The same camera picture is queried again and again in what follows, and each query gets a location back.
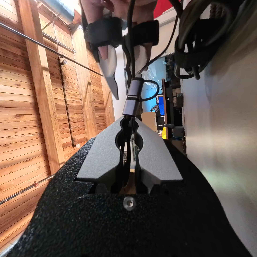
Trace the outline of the beige cardboard sheet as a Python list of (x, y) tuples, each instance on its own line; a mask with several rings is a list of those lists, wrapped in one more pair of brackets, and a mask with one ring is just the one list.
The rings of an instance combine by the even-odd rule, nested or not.
[(143, 112), (141, 114), (142, 123), (147, 125), (154, 132), (158, 132), (157, 123), (156, 123), (156, 113), (152, 112)]

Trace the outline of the black metal rod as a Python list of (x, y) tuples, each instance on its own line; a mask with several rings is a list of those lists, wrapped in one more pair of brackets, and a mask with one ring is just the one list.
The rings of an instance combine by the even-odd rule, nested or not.
[(71, 129), (71, 123), (69, 118), (69, 109), (66, 99), (66, 91), (65, 91), (65, 85), (64, 85), (64, 79), (63, 79), (63, 72), (62, 72), (62, 66), (63, 62), (61, 61), (61, 58), (58, 57), (58, 63), (59, 63), (59, 70), (60, 70), (60, 76), (61, 76), (61, 82), (62, 82), (62, 88), (63, 88), (63, 94), (64, 94), (64, 100), (65, 100), (65, 106), (66, 106), (66, 112), (67, 112), (67, 119), (68, 119), (68, 125), (69, 125), (69, 131), (70, 131), (70, 137), (71, 137), (71, 143), (73, 148), (77, 148), (77, 146), (74, 144), (73, 136), (72, 136), (72, 129)]

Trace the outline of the blue air duct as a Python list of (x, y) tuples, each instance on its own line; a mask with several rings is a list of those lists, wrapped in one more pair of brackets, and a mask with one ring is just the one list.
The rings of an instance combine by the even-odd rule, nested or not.
[(48, 7), (59, 19), (66, 24), (71, 24), (75, 17), (72, 3), (65, 0), (39, 0)]

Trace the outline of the person's right hand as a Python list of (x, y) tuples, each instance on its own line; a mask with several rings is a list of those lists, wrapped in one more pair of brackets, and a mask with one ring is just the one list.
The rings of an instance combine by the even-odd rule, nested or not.
[(87, 23), (102, 19), (106, 8), (119, 19), (128, 22), (128, 30), (144, 22), (153, 21), (154, 9), (157, 1), (154, 0), (86, 0), (81, 1)]

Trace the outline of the thin metal rod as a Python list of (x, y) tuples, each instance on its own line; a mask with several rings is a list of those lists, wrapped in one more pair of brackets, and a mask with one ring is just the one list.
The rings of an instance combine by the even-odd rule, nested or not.
[(69, 61), (71, 61), (71, 62), (73, 62), (73, 63), (75, 63), (75, 64), (77, 64), (77, 65), (79, 65), (79, 66), (81, 66), (81, 67), (83, 67), (83, 68), (85, 68), (85, 69), (87, 69), (87, 70), (89, 70), (89, 71), (91, 71), (91, 72), (93, 72), (93, 73), (95, 73), (95, 74), (97, 74), (97, 75), (103, 77), (102, 74), (100, 74), (100, 73), (98, 73), (98, 72), (96, 72), (96, 71), (94, 71), (94, 70), (92, 70), (92, 69), (90, 69), (90, 68), (88, 68), (88, 67), (82, 65), (81, 63), (76, 62), (75, 60), (72, 60), (71, 58), (69, 58), (69, 57), (67, 57), (67, 56), (65, 56), (65, 55), (63, 55), (63, 54), (61, 54), (61, 53), (59, 53), (59, 52), (57, 52), (57, 51), (51, 49), (50, 47), (45, 46), (44, 44), (42, 44), (42, 43), (40, 43), (40, 42), (38, 42), (38, 41), (36, 41), (36, 40), (34, 40), (34, 39), (32, 39), (32, 38), (30, 38), (30, 37), (24, 35), (24, 34), (22, 34), (22, 33), (20, 33), (19, 31), (15, 30), (15, 29), (13, 29), (13, 28), (11, 28), (11, 27), (8, 27), (7, 25), (5, 25), (5, 24), (3, 24), (3, 23), (0, 23), (0, 27), (3, 28), (3, 29), (5, 29), (5, 30), (8, 30), (9, 32), (11, 32), (11, 33), (13, 33), (13, 34), (15, 34), (15, 35), (18, 35), (18, 36), (24, 38), (25, 40), (28, 40), (28, 41), (30, 41), (30, 42), (32, 42), (32, 43), (38, 45), (38, 46), (43, 47), (44, 49), (46, 49), (46, 50), (48, 50), (48, 51), (50, 51), (50, 52), (52, 52), (52, 53), (58, 55), (58, 56), (61, 57), (62, 59), (67, 59), (67, 60), (69, 60)]

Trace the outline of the grey usb adapter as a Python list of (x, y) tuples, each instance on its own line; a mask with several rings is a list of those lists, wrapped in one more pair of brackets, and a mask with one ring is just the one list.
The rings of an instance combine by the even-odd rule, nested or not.
[[(142, 88), (143, 84), (145, 82), (152, 83), (156, 85), (156, 93), (148, 98), (141, 98)], [(149, 101), (153, 98), (156, 98), (156, 96), (159, 93), (160, 86), (157, 82), (152, 80), (145, 80), (143, 78), (133, 78), (130, 83), (130, 87), (128, 90), (128, 95), (125, 101), (124, 109), (123, 109), (123, 115), (129, 116), (129, 117), (136, 117), (137, 110), (139, 107), (140, 102)]]

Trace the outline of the blue storage bins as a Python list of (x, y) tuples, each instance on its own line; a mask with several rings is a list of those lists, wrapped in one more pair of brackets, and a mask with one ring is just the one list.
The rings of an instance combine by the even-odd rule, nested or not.
[(163, 95), (158, 96), (158, 105), (161, 116), (165, 116), (165, 105)]

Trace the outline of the red plastic bin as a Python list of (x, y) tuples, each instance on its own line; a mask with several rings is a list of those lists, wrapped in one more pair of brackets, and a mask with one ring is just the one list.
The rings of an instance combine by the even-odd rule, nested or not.
[(168, 0), (158, 0), (153, 12), (154, 20), (169, 21), (175, 20), (177, 12)]

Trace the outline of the metal pipe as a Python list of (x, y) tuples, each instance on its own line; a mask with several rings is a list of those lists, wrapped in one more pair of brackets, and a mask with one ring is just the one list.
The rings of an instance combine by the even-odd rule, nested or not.
[(52, 179), (54, 176), (55, 176), (55, 174), (50, 175), (50, 176), (48, 176), (47, 178), (44, 178), (44, 179), (42, 179), (42, 180), (40, 180), (40, 181), (38, 181), (38, 182), (35, 181), (32, 185), (30, 185), (30, 186), (28, 186), (28, 187), (26, 187), (26, 188), (24, 188), (24, 189), (22, 189), (22, 190), (16, 192), (15, 194), (12, 194), (12, 195), (10, 195), (9, 197), (7, 197), (7, 198), (1, 200), (1, 201), (0, 201), (0, 205), (6, 203), (6, 202), (8, 202), (8, 201), (10, 201), (11, 199), (13, 199), (13, 198), (15, 198), (15, 197), (18, 197), (19, 195), (25, 193), (25, 192), (28, 191), (28, 190), (31, 190), (31, 189), (33, 189), (33, 188), (38, 188), (40, 184), (42, 184), (42, 183), (44, 183), (44, 182), (46, 182), (46, 181)]

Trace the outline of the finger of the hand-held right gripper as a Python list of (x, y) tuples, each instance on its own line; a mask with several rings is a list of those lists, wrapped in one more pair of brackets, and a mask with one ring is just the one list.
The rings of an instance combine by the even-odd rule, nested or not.
[[(127, 35), (123, 36), (123, 56), (124, 56), (124, 74), (126, 88), (129, 88), (130, 82), (132, 80), (132, 67), (131, 67), (131, 58), (129, 52), (129, 41)], [(146, 48), (143, 45), (137, 45), (134, 47), (134, 58), (135, 58), (135, 74), (136, 76), (139, 71), (147, 63), (147, 53)]]
[(115, 70), (117, 67), (117, 55), (116, 55), (116, 50), (113, 46), (108, 45), (107, 59), (103, 60), (101, 55), (99, 55), (99, 67), (113, 96), (115, 97), (116, 100), (118, 100), (119, 99), (118, 86), (115, 80)]

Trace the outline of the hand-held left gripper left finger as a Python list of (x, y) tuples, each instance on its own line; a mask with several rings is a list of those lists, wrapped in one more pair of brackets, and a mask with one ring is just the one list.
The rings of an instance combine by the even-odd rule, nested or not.
[(124, 180), (126, 125), (123, 116), (95, 137), (77, 174), (78, 181), (103, 184), (110, 193), (120, 192)]

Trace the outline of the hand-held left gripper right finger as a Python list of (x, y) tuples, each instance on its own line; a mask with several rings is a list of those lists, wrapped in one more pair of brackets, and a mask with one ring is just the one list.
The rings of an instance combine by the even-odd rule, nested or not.
[(133, 120), (133, 129), (139, 148), (134, 175), (136, 193), (147, 194), (156, 185), (182, 182), (182, 175), (164, 140), (138, 118)]

